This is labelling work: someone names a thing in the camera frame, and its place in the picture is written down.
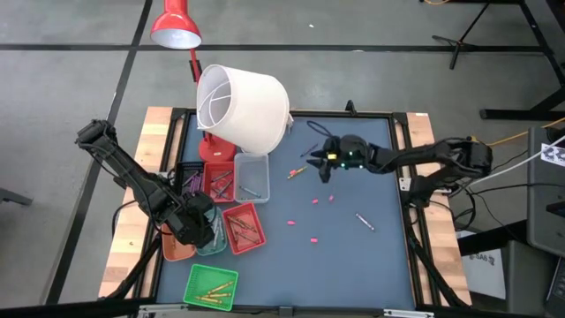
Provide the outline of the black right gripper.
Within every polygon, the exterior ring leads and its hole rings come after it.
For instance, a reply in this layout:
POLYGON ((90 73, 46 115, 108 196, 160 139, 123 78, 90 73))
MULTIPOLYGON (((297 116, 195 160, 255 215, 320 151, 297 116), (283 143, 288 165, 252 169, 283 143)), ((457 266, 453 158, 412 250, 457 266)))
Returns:
POLYGON ((321 150, 313 151, 310 156, 319 159, 307 159, 306 162, 319 168, 321 181, 327 183, 332 170, 365 168, 368 156, 367 143, 354 134, 343 137, 331 136, 327 138, 321 150))

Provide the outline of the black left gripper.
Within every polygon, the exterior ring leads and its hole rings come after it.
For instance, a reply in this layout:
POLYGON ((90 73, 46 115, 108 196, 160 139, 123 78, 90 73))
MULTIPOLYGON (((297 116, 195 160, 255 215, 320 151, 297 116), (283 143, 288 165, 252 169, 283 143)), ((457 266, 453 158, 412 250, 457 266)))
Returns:
POLYGON ((215 234, 205 214, 214 207, 213 199, 205 193, 194 193, 186 200, 175 202, 168 216, 168 226, 175 239, 197 248, 207 245, 215 234))

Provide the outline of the orange plastic bin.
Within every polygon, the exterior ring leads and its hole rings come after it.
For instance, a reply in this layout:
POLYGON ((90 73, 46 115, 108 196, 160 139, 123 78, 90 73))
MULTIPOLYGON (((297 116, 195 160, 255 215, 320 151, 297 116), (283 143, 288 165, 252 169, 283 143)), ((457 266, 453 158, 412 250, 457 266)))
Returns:
POLYGON ((182 261, 196 254, 196 247, 194 245, 183 245, 177 241, 165 223, 162 225, 161 231, 162 255, 167 261, 182 261))

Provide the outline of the teal plastic bin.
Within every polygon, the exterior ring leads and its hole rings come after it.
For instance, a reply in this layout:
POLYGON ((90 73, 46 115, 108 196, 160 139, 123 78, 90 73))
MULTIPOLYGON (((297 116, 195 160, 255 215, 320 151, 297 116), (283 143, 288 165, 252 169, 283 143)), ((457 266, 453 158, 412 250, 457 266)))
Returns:
POLYGON ((210 222, 210 229, 213 231, 214 233, 214 221, 217 218, 219 221, 219 238, 217 240, 217 246, 216 249, 213 248, 213 241, 214 241, 214 237, 215 235, 210 239, 210 241, 203 247, 199 247, 197 249, 197 254, 200 256, 208 256, 208 255, 212 255, 212 254, 218 254, 220 252, 222 252, 226 246, 228 245, 227 242, 227 238, 226 238, 226 234, 225 234, 225 228, 224 228, 224 223, 222 220, 222 211, 219 208, 213 208, 208 210, 208 212, 205 213, 205 217, 207 218, 207 220, 210 222))

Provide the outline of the black plastic basket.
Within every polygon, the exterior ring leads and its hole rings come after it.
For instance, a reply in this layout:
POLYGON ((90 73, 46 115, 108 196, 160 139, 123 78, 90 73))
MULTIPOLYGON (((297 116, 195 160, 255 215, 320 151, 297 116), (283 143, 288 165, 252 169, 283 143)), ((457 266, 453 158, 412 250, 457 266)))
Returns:
POLYGON ((174 187, 178 194, 187 195, 191 192, 191 183, 188 186, 182 186, 182 184, 195 172, 203 174, 204 163, 203 162, 182 162, 177 163, 175 168, 174 177, 174 187))

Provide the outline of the table lamp with white shade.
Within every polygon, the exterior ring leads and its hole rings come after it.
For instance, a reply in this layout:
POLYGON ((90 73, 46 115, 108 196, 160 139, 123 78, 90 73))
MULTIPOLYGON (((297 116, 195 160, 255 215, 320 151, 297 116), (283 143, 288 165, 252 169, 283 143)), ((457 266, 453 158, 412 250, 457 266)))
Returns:
POLYGON ((246 153, 266 155, 292 122, 290 100, 273 76, 211 64, 197 86, 198 129, 246 153))

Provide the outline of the wooden side board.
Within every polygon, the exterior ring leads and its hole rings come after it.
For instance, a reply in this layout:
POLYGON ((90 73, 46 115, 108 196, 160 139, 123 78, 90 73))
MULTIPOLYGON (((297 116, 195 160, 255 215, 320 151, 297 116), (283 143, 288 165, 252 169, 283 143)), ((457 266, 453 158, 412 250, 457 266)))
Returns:
MULTIPOLYGON (((407 128, 412 146, 418 147, 434 143, 433 129, 427 114, 408 113, 407 128)), ((411 223, 416 220, 422 221, 427 228, 427 234, 422 235, 419 224, 413 224, 415 235, 421 244, 424 244, 427 239, 435 267, 457 297, 467 305, 471 305, 471 295, 463 269, 463 260, 448 197, 443 193, 434 193, 432 201, 430 206, 423 210, 423 216, 418 216, 418 212, 413 208, 410 210, 411 223)))
MULTIPOLYGON (((171 107, 148 107, 134 159, 147 171, 160 170, 170 128, 171 107)), ((111 241, 99 297, 109 296, 127 277, 142 255, 148 217, 137 205, 120 210, 115 235, 111 241)))

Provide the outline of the black bar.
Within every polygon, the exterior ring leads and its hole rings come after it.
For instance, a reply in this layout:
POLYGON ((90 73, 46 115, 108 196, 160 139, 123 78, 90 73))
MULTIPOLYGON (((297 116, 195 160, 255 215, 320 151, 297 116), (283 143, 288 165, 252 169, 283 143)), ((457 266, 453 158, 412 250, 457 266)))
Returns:
POLYGON ((136 314, 151 299, 104 299, 91 302, 0 308, 0 318, 115 318, 136 314))

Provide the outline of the grey chair leg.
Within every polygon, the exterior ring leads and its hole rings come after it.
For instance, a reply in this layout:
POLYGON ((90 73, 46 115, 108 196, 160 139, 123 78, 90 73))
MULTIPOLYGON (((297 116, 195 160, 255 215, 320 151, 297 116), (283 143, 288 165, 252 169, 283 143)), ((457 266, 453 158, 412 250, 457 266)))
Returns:
POLYGON ((30 206, 33 203, 33 199, 0 187, 0 203, 4 202, 12 202, 21 206, 30 206))

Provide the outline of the black desk leg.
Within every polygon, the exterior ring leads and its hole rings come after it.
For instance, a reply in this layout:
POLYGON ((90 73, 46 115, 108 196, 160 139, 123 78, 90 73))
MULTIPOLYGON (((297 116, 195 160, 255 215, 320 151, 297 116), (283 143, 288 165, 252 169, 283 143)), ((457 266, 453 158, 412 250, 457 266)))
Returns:
POLYGON ((519 5, 535 39, 541 48, 547 62, 551 65, 560 87, 541 102, 527 110, 497 110, 482 109, 479 115, 482 119, 515 120, 515 121, 556 121, 565 117, 565 110, 557 111, 555 108, 565 103, 565 74, 554 57, 553 51, 542 33, 538 22, 527 6, 525 0, 518 0, 519 5))

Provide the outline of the red desk lamp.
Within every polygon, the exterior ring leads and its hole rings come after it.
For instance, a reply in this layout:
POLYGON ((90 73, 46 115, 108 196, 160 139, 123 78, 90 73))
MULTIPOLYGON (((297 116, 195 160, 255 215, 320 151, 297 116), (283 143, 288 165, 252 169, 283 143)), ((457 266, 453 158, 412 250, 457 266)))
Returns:
MULTIPOLYGON (((194 20, 189 16, 188 0, 163 0, 164 9, 151 28, 150 38, 168 49, 188 49, 191 55, 192 73, 196 83, 202 73, 196 48, 202 43, 202 36, 194 20)), ((209 132, 203 132, 199 144, 199 155, 205 163, 231 162, 236 147, 209 132)))

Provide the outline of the black tripod stand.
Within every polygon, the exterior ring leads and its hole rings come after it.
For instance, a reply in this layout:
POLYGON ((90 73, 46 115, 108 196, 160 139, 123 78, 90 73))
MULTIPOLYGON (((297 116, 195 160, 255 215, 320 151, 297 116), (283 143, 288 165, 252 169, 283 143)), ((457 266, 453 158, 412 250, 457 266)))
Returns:
POLYGON ((469 53, 469 52, 481 52, 481 46, 475 45, 466 42, 467 36, 470 34, 471 30, 477 25, 478 21, 482 18, 483 14, 490 6, 490 2, 488 0, 451 0, 456 1, 457 3, 471 3, 473 1, 477 1, 478 3, 483 4, 481 10, 478 12, 476 17, 473 21, 467 26, 463 34, 458 39, 449 39, 443 36, 439 36, 434 34, 432 39, 437 42, 444 42, 451 48, 451 59, 449 62, 449 70, 454 70, 456 67, 457 60, 461 53, 469 53))

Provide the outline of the grey cabinet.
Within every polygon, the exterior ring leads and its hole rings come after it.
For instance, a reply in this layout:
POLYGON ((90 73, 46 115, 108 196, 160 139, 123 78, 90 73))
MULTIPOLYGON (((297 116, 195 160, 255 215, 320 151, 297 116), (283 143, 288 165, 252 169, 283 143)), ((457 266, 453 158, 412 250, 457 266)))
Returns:
POLYGON ((565 163, 538 156, 527 163, 527 242, 537 249, 565 257, 565 216, 547 211, 547 206, 565 202, 565 163))

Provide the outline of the dark keyboard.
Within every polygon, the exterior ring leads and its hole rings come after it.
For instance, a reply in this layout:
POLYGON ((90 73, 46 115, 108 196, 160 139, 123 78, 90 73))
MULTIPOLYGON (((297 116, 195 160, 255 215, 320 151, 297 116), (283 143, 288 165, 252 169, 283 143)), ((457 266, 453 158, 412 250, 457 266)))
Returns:
POLYGON ((544 305, 548 318, 565 318, 565 258, 560 258, 544 305))

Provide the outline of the silver bracket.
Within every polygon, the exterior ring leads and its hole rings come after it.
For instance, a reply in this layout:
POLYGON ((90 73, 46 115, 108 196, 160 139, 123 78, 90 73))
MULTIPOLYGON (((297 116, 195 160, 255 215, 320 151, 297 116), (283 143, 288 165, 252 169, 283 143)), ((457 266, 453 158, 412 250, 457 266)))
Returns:
POLYGON ((387 318, 435 318, 434 313, 398 310, 398 309, 384 309, 383 316, 387 318))
POLYGON ((187 310, 188 306, 183 304, 153 304, 139 307, 136 318, 155 318, 157 314, 169 314, 187 310))

